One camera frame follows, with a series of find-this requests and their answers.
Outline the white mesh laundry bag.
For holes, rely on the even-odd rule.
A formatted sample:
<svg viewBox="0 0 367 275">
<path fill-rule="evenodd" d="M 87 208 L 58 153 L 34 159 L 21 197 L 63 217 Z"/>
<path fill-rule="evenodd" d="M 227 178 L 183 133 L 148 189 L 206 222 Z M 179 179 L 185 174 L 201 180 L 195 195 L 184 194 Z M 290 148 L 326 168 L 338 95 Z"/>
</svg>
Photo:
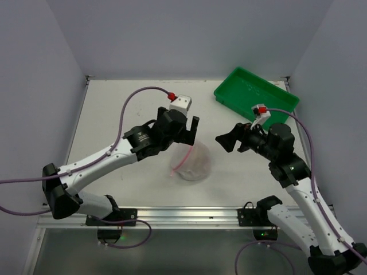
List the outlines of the white mesh laundry bag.
<svg viewBox="0 0 367 275">
<path fill-rule="evenodd" d="M 170 159 L 170 169 L 171 176 L 177 174 L 186 181 L 205 179 L 212 169 L 209 149 L 200 141 L 193 146 L 176 144 Z"/>
</svg>

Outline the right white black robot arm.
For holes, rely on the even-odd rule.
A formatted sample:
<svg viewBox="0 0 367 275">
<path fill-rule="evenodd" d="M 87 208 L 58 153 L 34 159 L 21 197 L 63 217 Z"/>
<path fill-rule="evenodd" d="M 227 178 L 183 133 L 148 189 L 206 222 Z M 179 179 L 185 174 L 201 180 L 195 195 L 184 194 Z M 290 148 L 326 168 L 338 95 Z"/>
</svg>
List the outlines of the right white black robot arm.
<svg viewBox="0 0 367 275">
<path fill-rule="evenodd" d="M 307 256 L 314 274 L 345 274 L 366 258 L 366 245 L 356 243 L 342 228 L 312 186 L 311 171 L 294 152 L 295 137 L 288 125 L 275 123 L 264 132 L 260 125 L 238 123 L 215 140 L 226 152 L 240 142 L 238 152 L 253 150 L 269 160 L 271 175 L 293 198 L 307 223 L 292 215 L 276 196 L 257 202 L 258 219 L 281 228 Z"/>
</svg>

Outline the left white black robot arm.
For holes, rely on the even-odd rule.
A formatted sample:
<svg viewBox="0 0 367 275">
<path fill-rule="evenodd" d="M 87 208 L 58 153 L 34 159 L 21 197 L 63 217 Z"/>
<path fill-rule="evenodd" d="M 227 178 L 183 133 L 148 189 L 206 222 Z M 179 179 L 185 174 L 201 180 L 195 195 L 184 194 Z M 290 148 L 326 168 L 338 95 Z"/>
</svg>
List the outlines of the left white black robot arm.
<svg viewBox="0 0 367 275">
<path fill-rule="evenodd" d="M 178 110 L 160 107 L 157 119 L 135 126 L 111 145 L 71 165 L 56 167 L 49 163 L 42 169 L 42 190 L 54 219 L 80 213 L 99 219 L 116 221 L 122 218 L 114 198 L 84 191 L 89 184 L 121 167 L 158 155 L 172 143 L 192 146 L 199 117 L 186 128 L 187 117 Z"/>
</svg>

